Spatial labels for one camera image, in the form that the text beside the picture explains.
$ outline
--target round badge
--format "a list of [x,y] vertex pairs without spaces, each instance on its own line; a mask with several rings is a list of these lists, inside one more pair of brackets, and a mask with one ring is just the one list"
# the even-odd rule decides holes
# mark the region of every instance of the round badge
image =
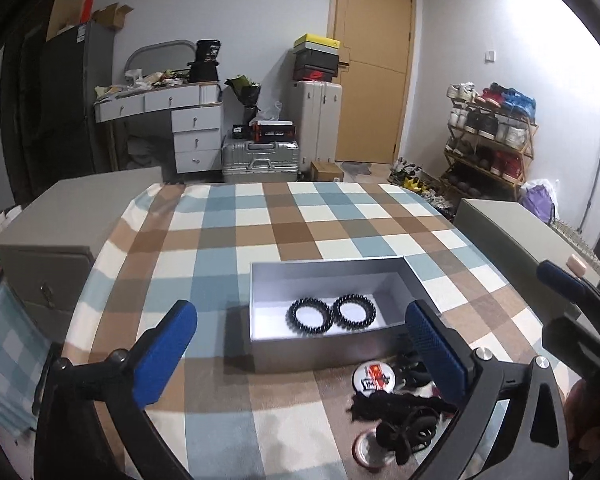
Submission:
[[395,388],[395,373],[382,361],[367,361],[353,372],[353,389],[369,396],[378,390],[392,392]]

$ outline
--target blue sneaker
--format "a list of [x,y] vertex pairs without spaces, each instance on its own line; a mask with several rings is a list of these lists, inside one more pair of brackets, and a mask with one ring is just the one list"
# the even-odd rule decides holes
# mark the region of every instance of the blue sneaker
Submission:
[[536,100],[525,95],[521,95],[512,109],[513,112],[522,114],[529,118],[529,121],[536,121]]
[[522,94],[518,92],[515,88],[509,88],[502,93],[502,97],[504,97],[504,102],[502,103],[502,108],[505,110],[513,110],[513,107],[518,103],[518,99]]

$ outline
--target refrigerator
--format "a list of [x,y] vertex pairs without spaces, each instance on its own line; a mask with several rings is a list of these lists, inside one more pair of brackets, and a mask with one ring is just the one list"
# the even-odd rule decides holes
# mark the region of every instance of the refrigerator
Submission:
[[336,157],[342,86],[320,81],[294,81],[286,109],[296,126],[300,171],[311,161],[333,162]]
[[90,21],[45,43],[40,57],[40,127],[50,184],[110,171],[106,134],[96,124],[96,86],[111,85],[114,31]]

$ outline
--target white desk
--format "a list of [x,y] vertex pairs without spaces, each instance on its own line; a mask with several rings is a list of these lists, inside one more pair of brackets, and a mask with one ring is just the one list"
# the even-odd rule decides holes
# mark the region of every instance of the white desk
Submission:
[[113,170],[118,156],[113,124],[116,119],[158,110],[171,111],[171,133],[178,173],[219,170],[222,143],[222,103],[218,83],[192,83],[116,96],[94,104],[97,123],[109,126],[109,156]]

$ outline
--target red sneaker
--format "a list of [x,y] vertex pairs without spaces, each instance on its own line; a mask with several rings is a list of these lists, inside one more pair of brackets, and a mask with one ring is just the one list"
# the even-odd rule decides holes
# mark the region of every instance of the red sneaker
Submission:
[[490,88],[482,90],[482,95],[475,97],[475,101],[483,105],[491,105],[496,108],[500,108],[500,105],[504,102],[502,94],[492,91]]
[[517,155],[509,155],[507,157],[507,163],[502,171],[502,177],[504,180],[515,184],[522,174],[522,163]]
[[502,175],[505,164],[507,162],[507,155],[503,152],[495,152],[493,154],[493,162],[491,163],[491,173],[497,176]]

